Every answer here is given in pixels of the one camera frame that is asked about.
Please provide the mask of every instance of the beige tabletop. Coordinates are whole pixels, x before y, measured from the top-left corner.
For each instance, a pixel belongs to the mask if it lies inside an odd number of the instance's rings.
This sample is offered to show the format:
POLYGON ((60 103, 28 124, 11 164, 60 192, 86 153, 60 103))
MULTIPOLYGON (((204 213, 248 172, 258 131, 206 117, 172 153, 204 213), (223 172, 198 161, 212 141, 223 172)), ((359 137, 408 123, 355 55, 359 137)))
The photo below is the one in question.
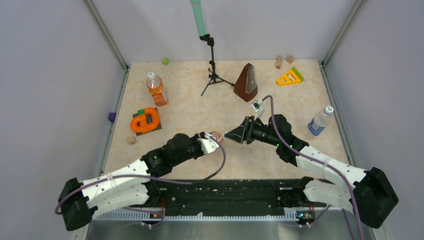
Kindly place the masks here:
MULTIPOLYGON (((243 67, 251 63, 255 67, 258 94, 274 98, 275 114, 283 114, 292 125, 292 132, 298 138, 309 142, 341 162, 347 163, 345 149, 336 121, 319 135, 313 136, 307 127, 315 113, 330 104, 321 71, 316 59, 297 59, 292 64, 283 61, 276 69, 275 60, 217 61, 216 69, 221 78, 235 83, 243 67), (277 86, 276 79, 296 67, 304 76, 302 83, 277 86)), ((245 102, 233 93, 227 83, 210 85, 203 96, 201 93, 208 83, 207 61, 180 61, 163 65, 160 62, 133 63, 116 120, 105 173, 110 173, 148 151, 162 147, 177 133, 192 137, 199 132, 230 131, 240 125, 245 116, 254 115, 250 102, 245 102), (162 129, 136 137, 137 143, 130 145, 127 137, 135 136, 130 129, 133 114, 147 107, 156 107, 146 87, 148 72, 155 72, 163 80, 169 96, 169 103, 157 107, 162 129)), ((264 123, 271 115, 270 102, 261 117, 264 123)), ((293 179, 318 175, 297 168, 282 161, 276 154, 276 147, 254 141, 252 144, 238 144, 225 140, 223 147, 227 160, 223 170, 214 179, 293 179)), ((197 160, 190 159, 173 168, 164 178, 201 179, 215 172, 221 165, 223 154, 219 149, 197 160)))

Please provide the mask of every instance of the plastic bottle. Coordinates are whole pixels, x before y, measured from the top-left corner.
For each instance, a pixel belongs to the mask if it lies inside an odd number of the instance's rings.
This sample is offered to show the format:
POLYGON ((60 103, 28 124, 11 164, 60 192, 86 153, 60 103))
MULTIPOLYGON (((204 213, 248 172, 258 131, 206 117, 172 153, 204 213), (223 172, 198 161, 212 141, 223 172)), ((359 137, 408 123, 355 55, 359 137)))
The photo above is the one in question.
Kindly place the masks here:
POLYGON ((333 119, 333 112, 334 108, 332 106, 326 106, 324 110, 319 111, 307 125, 309 131, 315 136, 320 135, 333 119))
POLYGON ((147 74, 147 77, 147 89, 153 97, 154 104, 157 106, 163 106, 167 104, 168 96, 165 94, 162 79, 152 71, 147 74))

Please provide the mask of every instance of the black tripod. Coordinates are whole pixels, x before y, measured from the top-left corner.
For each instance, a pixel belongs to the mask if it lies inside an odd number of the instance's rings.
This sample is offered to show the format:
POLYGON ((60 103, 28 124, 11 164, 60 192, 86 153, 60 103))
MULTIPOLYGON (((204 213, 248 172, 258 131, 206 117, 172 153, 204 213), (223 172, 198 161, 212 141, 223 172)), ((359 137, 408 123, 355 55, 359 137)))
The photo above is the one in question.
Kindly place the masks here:
POLYGON ((227 80, 225 80, 223 78, 220 78, 218 76, 218 74, 215 72, 215 59, 214 59, 214 45, 215 45, 215 42, 214 42, 214 38, 211 37, 210 34, 206 34, 204 36, 201 36, 200 37, 200 40, 206 41, 207 42, 207 45, 210 46, 210 51, 212 52, 212 60, 209 61, 209 64, 212 65, 212 70, 210 68, 208 68, 208 70, 210 72, 210 74, 209 74, 210 81, 206 85, 206 87, 204 88, 203 92, 201 93, 201 96, 203 96, 203 94, 205 93, 205 91, 208 88, 208 86, 209 85, 212 85, 212 84, 219 84, 219 83, 222 83, 222 82, 226 82, 227 84, 229 84, 229 85, 231 85, 231 86, 234 87, 234 83, 231 83, 231 82, 229 82, 229 81, 227 81, 227 80))

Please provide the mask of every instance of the orange handle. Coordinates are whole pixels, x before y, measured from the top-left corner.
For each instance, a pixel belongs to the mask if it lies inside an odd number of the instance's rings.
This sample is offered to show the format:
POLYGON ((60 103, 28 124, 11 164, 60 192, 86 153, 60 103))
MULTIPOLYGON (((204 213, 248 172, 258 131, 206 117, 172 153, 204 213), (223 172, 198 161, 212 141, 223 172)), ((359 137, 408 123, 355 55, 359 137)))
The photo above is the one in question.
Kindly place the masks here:
POLYGON ((135 133, 146 134, 155 130, 159 126, 160 122, 161 121, 159 119, 158 111, 156 111, 156 109, 152 107, 148 107, 144 109, 144 114, 134 117, 129 126, 131 127, 131 130, 133 130, 135 133), (151 123, 147 123, 147 114, 151 115, 151 123))

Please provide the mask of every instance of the white bottle cap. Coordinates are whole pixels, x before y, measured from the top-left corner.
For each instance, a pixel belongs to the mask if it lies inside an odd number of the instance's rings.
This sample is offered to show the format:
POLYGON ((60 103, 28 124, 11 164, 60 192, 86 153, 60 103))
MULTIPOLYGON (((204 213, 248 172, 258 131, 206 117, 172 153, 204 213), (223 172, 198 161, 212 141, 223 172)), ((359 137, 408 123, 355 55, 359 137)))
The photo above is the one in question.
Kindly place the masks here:
POLYGON ((334 112, 334 108, 333 108, 332 106, 326 106, 326 107, 324 108, 324 113, 325 113, 325 114, 330 115, 330 114, 332 114, 333 112, 334 112))
POLYGON ((153 80, 153 79, 155 79, 155 73, 154 72, 149 72, 149 73, 147 73, 147 77, 148 77, 148 79, 150 79, 150 80, 153 80))

